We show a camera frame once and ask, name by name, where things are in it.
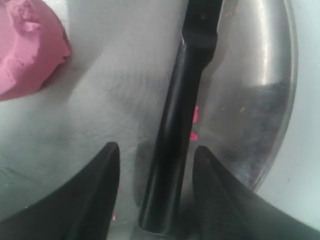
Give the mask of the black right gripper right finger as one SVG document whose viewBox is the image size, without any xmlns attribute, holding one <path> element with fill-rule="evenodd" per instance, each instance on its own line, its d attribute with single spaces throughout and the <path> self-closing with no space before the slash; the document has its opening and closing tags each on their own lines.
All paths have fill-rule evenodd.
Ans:
<svg viewBox="0 0 320 240">
<path fill-rule="evenodd" d="M 242 184 L 206 147 L 193 160 L 194 206 L 203 240 L 318 240 L 320 232 Z"/>
</svg>

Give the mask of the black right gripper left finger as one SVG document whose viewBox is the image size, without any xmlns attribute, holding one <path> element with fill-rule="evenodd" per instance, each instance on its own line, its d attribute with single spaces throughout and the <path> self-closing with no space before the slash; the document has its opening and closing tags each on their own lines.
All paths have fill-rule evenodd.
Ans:
<svg viewBox="0 0 320 240">
<path fill-rule="evenodd" d="M 120 149 L 102 150 L 72 179 L 0 222 L 2 240 L 105 240 L 120 182 Z"/>
</svg>

